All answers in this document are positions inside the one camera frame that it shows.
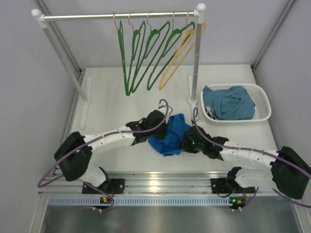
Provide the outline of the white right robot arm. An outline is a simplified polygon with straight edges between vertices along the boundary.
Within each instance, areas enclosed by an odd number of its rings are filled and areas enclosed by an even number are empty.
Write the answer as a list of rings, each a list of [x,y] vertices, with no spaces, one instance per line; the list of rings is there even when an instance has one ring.
[[[248,148],[225,137],[211,137],[201,127],[186,130],[181,150],[231,164],[226,185],[235,193],[243,188],[270,188],[300,200],[311,178],[311,168],[290,147],[276,151]]]

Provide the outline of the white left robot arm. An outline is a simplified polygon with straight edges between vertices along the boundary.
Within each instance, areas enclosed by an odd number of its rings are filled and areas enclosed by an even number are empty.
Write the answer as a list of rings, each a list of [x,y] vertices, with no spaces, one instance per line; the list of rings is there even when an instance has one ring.
[[[106,192],[111,179],[102,167],[90,165],[92,155],[144,143],[150,137],[164,139],[170,112],[169,107],[160,107],[139,121],[128,122],[125,126],[105,133],[71,133],[54,154],[63,177],[67,182],[81,180],[100,193]]]

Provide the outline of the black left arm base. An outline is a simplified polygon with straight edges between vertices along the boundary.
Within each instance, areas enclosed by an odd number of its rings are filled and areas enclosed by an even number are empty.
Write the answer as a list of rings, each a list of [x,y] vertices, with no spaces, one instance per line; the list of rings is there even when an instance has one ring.
[[[104,184],[98,187],[99,190],[104,191],[107,194],[123,194],[125,188],[125,179],[111,179],[109,184]],[[100,192],[94,190],[93,188],[83,185],[83,194],[100,194]]]

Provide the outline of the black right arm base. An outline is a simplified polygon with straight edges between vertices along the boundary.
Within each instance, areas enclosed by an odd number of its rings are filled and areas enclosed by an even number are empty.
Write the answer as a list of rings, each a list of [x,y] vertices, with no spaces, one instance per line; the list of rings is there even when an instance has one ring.
[[[243,193],[243,188],[236,183],[229,182],[226,178],[215,178],[210,181],[212,193],[222,198],[227,198],[231,194]]]

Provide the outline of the blue tank top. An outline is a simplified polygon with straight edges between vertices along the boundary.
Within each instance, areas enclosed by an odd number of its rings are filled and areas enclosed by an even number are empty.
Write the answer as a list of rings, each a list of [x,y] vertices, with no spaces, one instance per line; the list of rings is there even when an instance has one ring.
[[[164,157],[179,155],[182,151],[180,145],[188,129],[190,129],[190,125],[185,122],[183,113],[170,116],[167,134],[164,139],[161,140],[151,137],[148,139],[148,143],[155,151],[162,154]]]

